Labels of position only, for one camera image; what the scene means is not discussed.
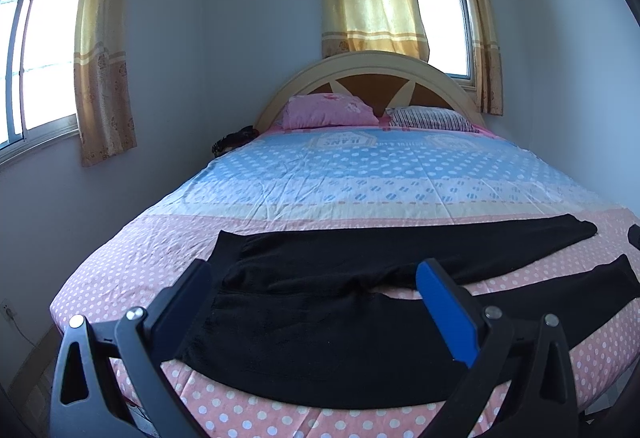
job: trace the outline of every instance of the pants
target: pants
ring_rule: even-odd
[[[358,409],[445,400],[466,366],[452,359],[422,301],[370,289],[415,288],[417,264],[427,257],[459,284],[495,277],[595,232],[569,215],[439,227],[221,232],[209,259],[215,298],[179,358],[228,386],[291,404]],[[592,272],[476,299],[515,318],[553,312],[572,347],[639,294],[621,256]],[[514,367],[507,365],[501,381]]]

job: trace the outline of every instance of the headboard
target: headboard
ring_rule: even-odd
[[[382,116],[385,108],[436,106],[466,116],[484,127],[468,93],[449,76],[419,59],[391,52],[363,51],[335,55],[294,76],[273,97],[255,123],[265,132],[289,97],[311,93],[355,95]]]

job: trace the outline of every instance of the silver screw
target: silver screw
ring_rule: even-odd
[[[71,317],[71,319],[69,319],[69,326],[71,326],[72,328],[79,328],[83,323],[84,317],[80,314],[74,315],[73,317]]]
[[[558,319],[557,316],[553,315],[552,313],[548,313],[545,315],[545,324],[547,326],[551,326],[552,328],[555,328],[556,326],[558,326],[560,323],[560,319]]]
[[[144,309],[142,309],[140,306],[136,306],[127,312],[127,319],[129,319],[130,321],[135,321],[137,319],[140,319],[140,317],[142,317],[144,314]]]
[[[484,316],[487,319],[499,319],[502,317],[502,310],[500,310],[497,306],[487,306],[484,309]]]

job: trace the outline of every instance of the striped pillow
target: striped pillow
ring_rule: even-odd
[[[446,129],[447,131],[475,132],[478,130],[464,116],[444,108],[407,106],[388,110],[390,126],[396,128]]]

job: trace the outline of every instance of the window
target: window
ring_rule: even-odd
[[[78,0],[0,0],[0,161],[75,131]]]
[[[429,64],[450,77],[472,80],[471,29],[466,0],[418,0],[429,40]]]

